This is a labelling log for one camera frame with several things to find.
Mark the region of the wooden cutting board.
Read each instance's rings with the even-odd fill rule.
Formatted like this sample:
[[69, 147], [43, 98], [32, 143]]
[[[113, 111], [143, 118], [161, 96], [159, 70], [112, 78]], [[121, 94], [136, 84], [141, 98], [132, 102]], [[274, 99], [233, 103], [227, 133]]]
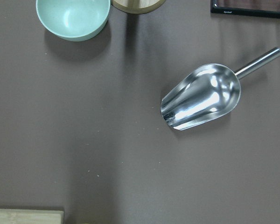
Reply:
[[63, 224], [64, 212], [58, 210], [0, 209], [0, 224]]

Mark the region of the wooden cup tree stand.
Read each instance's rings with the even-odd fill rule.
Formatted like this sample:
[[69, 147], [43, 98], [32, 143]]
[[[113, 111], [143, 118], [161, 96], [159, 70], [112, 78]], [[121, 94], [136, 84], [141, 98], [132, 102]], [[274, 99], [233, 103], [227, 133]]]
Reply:
[[111, 4], [120, 11], [129, 14], [146, 14], [162, 6], [165, 0], [111, 0]]

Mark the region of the steel scoop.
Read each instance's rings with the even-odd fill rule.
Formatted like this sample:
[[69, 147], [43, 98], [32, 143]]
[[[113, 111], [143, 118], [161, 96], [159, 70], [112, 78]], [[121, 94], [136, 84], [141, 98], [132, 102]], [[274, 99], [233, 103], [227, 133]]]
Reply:
[[237, 71], [218, 63], [198, 67], [162, 99], [164, 121], [182, 131], [230, 113], [241, 97], [240, 79], [279, 56], [275, 47]]

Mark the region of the mint green bowl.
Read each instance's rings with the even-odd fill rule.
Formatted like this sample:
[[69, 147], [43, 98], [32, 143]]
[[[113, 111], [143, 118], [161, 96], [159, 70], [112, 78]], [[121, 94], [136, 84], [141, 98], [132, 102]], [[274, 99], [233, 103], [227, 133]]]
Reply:
[[52, 34], [72, 42], [95, 37], [105, 27], [109, 0], [37, 0], [37, 16]]

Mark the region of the black framed tray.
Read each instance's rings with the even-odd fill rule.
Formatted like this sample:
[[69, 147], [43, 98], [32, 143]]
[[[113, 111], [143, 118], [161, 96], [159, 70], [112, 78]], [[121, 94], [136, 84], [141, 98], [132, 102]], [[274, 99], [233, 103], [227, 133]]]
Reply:
[[211, 0], [210, 11], [216, 14], [280, 19], [280, 0]]

